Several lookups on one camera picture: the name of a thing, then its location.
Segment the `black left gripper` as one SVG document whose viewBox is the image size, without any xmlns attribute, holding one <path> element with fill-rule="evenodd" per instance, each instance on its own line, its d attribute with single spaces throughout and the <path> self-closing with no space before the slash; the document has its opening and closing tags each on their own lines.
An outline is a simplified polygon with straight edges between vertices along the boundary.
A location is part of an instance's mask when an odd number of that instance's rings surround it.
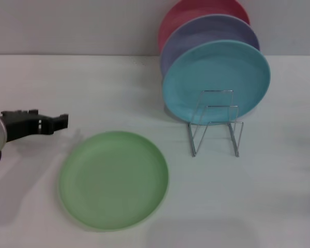
<svg viewBox="0 0 310 248">
<path fill-rule="evenodd" d="M 11 142 L 30 135 L 52 135 L 59 129 L 66 129 L 69 115 L 40 117 L 38 110 L 2 111 L 1 121 L 7 131 L 7 141 Z"/>
</svg>

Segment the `green plastic plate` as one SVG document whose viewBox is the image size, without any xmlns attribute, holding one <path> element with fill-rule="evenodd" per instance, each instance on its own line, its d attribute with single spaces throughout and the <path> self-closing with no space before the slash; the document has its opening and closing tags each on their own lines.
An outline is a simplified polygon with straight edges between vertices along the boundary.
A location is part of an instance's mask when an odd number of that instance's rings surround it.
<svg viewBox="0 0 310 248">
<path fill-rule="evenodd" d="M 58 195 L 65 211 L 99 231 L 135 226 L 166 197 L 166 159 L 150 140 L 131 132 L 104 132 L 78 144 L 64 160 Z"/>
</svg>

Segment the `blue plastic plate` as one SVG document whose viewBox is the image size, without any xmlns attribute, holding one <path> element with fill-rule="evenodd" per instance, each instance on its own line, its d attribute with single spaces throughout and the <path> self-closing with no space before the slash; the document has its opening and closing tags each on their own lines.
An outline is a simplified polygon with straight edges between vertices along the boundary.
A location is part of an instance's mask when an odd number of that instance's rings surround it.
<svg viewBox="0 0 310 248">
<path fill-rule="evenodd" d="M 206 125 L 250 112 L 265 96 L 270 81 L 269 64 L 256 48 L 221 40 L 182 54 L 163 79 L 162 96 L 177 118 Z"/>
</svg>

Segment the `red plastic plate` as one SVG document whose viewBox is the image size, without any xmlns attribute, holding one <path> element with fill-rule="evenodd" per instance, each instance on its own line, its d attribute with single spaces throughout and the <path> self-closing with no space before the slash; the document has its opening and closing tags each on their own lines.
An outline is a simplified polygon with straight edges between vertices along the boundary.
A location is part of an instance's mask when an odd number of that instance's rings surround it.
<svg viewBox="0 0 310 248">
<path fill-rule="evenodd" d="M 161 22 L 158 32 L 159 50 L 163 50 L 169 36 L 181 25 L 208 14 L 231 15 L 250 24 L 246 10 L 237 0 L 180 0 Z"/>
</svg>

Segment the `purple plastic plate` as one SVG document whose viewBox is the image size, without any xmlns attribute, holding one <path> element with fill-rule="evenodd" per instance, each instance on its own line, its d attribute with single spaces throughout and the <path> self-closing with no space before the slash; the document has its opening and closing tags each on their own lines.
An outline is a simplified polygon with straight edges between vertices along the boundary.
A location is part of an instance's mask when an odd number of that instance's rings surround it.
<svg viewBox="0 0 310 248">
<path fill-rule="evenodd" d="M 209 14 L 181 25 L 168 37 L 160 53 L 160 70 L 165 76 L 174 61 L 188 50 L 207 42 L 236 40 L 260 49 L 249 24 L 231 15 Z"/>
</svg>

